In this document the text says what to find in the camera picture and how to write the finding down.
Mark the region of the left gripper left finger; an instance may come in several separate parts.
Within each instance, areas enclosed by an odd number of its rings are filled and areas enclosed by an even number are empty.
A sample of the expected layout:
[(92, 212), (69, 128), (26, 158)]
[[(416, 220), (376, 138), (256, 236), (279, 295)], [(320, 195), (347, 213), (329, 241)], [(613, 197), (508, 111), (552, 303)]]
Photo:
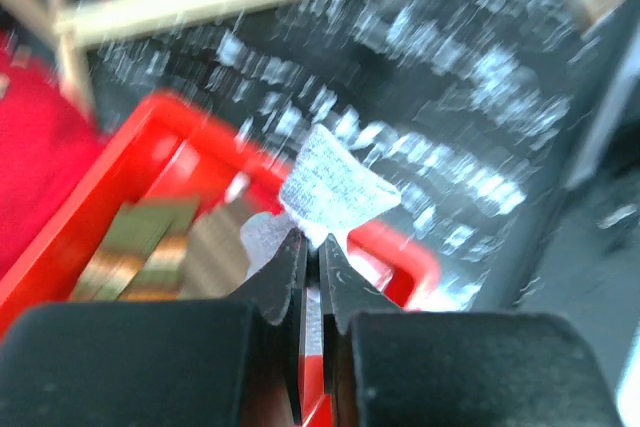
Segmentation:
[(294, 229), (221, 299), (28, 310), (1, 344), (2, 424), (301, 424), (306, 267)]

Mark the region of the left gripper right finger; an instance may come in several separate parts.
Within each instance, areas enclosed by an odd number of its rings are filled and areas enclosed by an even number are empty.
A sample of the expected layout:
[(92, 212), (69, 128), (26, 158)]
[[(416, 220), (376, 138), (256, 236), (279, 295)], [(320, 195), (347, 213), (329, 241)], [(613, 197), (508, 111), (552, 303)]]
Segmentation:
[(408, 312), (318, 250), (325, 389), (337, 426), (618, 426), (591, 347), (566, 320)]

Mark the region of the olive green sock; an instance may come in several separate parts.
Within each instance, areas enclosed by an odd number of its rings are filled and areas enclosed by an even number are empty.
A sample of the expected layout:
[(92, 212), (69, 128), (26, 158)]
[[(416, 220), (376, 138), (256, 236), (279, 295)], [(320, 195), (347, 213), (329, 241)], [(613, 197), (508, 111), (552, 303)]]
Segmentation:
[(183, 284), (197, 196), (125, 202), (70, 294), (72, 301), (173, 300)]

